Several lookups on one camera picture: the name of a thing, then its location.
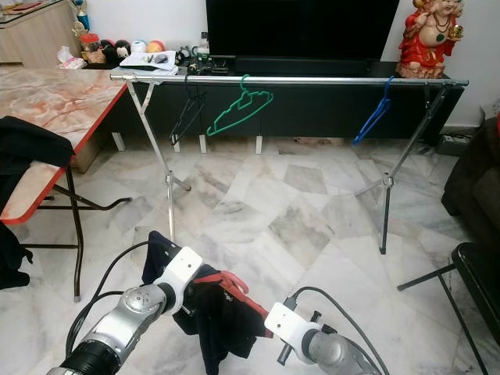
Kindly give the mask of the red plastic hanger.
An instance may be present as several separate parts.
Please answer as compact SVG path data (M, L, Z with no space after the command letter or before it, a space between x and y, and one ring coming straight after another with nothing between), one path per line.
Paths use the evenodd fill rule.
M217 271L193 281L195 318L201 334L232 338L272 338L264 320L269 312L249 296L249 286L230 271Z

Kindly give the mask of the dark sofa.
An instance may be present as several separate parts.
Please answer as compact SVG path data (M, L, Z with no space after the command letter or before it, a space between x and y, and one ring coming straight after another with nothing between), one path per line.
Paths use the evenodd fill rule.
M500 247L500 118L486 119L454 165L441 203L475 242Z

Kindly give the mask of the blue plastic hanger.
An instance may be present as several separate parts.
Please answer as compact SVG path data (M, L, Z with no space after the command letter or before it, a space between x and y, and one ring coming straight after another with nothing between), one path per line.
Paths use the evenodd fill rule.
M390 89L394 79L395 76L390 76L387 79L384 85L383 96L381 97L375 110L372 111L366 122L361 126L357 135L354 136L354 138L352 139L352 145L358 145L361 142L361 140L364 140L368 136L368 134L372 131L372 129L374 129L374 127L383 118L383 116L387 114L388 111L390 110L391 108Z

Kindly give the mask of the navy shirt with red trim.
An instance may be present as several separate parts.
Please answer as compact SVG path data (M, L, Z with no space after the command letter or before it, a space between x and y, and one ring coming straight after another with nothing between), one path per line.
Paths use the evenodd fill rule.
M217 271L222 270L217 270L209 264L203 264L197 272L195 279L210 275ZM172 317L186 335L199 336L205 370L208 375L218 375L219 364L225 360L227 355L235 354L244 359L248 358L257 337L230 337L225 334L216 336L210 333L201 334L197 328L197 321L195 318L195 292L193 281L184 292L182 308L175 312Z

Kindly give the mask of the black shirt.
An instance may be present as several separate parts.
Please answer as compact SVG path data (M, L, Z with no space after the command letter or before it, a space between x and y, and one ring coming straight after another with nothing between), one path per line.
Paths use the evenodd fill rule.
M71 140L14 116L0 120L1 220L21 223L35 210L55 173L75 155Z

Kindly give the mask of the marble pattern folding table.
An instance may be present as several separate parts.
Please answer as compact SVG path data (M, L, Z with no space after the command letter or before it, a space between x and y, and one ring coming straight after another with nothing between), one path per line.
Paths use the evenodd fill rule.
M33 123L68 140L79 152L95 134L101 122L123 93L124 86L110 78L108 70L29 69L6 67L1 71L0 114ZM84 257L82 211L108 211L130 197L119 198L108 205L95 203L75 190L71 166L53 166L33 162L16 183L4 204L0 220L5 224L27 222L51 193L63 195L73 217L77 252L73 296L81 300L80 275Z

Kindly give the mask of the wooden sideboard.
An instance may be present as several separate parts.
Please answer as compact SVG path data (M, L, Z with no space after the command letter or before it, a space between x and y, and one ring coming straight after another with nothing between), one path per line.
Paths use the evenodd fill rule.
M0 64L26 68L56 68L63 47L81 56L73 33L75 13L68 0L27 0L36 6L18 14L4 12L0 21Z

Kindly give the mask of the black metal chair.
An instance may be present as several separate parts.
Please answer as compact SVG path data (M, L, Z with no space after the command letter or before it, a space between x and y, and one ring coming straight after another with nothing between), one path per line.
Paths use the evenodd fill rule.
M470 344L470 349L482 374L488 375L489 370L486 368L485 361L477 349L475 340L463 319L444 275L453 270L459 273L461 285L464 285L469 291L490 335L500 345L500 255L490 255L475 243L463 242L454 247L450 260L449 264L440 269L398 285L397 290L404 291L424 281L438 279L459 321L465 339Z

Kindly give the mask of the green plastic hanger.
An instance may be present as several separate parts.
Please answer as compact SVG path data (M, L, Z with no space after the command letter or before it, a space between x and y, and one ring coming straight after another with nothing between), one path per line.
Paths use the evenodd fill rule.
M245 80L249 74L244 74L239 81L240 94L219 114L207 128L207 136L216 136L230 128L249 121L254 115L262 112L272 101L273 93L267 90L250 90Z

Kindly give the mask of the metal clothes rack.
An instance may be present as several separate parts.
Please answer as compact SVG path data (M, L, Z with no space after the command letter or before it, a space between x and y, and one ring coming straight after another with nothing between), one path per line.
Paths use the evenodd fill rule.
M173 193L175 187L183 188L186 191L191 190L191 185L185 183L175 177L175 173L170 169L168 163L161 153L159 144L155 139L153 129L149 123L146 110L152 101L153 91L157 84L162 82L184 82L184 77L180 76L163 76L151 74L136 74L136 73L112 73L110 79L114 81L122 81L125 83L132 101L139 115L140 121L150 145L153 147L154 153L157 156L159 165L164 174L164 184L166 186L167 209L168 209L168 232L169 235L175 235L174 232L174 202ZM348 85L381 85L384 86L388 78L372 78L372 77L249 77L245 83L263 84L270 86L278 85L314 85L314 86L348 86ZM240 78L236 77L211 77L211 76L196 76L193 79L194 83L204 84L231 84L239 85ZM442 107L445 99L450 91L457 88L468 86L468 80L456 79L418 79L418 78L402 78L394 79L391 87L394 86L419 86L428 92L431 88L438 88L438 93L434 96L434 100L425 106L425 115L420 121L417 128L413 131L405 150L400 155L394 168L389 173L383 174L380 182L384 187L384 207L383 207L383 229L381 235L381 244L379 253L385 255L388 247L388 231L391 210L391 190L395 185L395 178L398 171L403 167L405 161L412 153L417 139L428 128L431 120L437 115Z

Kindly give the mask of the red laughing Buddha statue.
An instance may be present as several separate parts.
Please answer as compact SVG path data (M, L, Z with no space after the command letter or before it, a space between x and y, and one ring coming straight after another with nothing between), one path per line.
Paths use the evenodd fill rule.
M412 0L415 10L405 20L396 75L403 78L440 79L445 58L464 36L458 18L463 0Z

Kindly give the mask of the black garment with red trim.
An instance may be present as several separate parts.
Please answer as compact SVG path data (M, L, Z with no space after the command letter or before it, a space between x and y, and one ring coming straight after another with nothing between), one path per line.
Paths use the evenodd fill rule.
M25 257L32 262L32 253L19 243L14 233L3 223L0 224L0 253L3 263L0 289L27 286L30 275L21 272L20 267Z

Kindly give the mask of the stack of papers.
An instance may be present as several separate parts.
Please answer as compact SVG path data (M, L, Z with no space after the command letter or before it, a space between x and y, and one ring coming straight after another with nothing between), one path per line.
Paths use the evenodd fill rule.
M157 53L133 52L119 64L120 68L160 72L165 75L176 75L179 66L175 51Z

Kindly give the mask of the black plastic hanger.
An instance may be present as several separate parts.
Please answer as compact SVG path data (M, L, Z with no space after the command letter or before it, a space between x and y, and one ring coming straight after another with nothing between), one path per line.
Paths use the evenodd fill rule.
M184 75L183 88L187 94L187 100L170 132L170 143L172 146L178 145L180 138L185 135L193 122L199 119L206 103L206 93L200 92L197 88L191 90L191 87L188 85L189 77L190 75L187 73Z

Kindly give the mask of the black television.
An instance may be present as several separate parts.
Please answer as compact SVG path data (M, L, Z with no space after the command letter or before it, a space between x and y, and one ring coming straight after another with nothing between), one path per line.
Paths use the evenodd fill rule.
M377 59L398 0L205 0L217 55Z

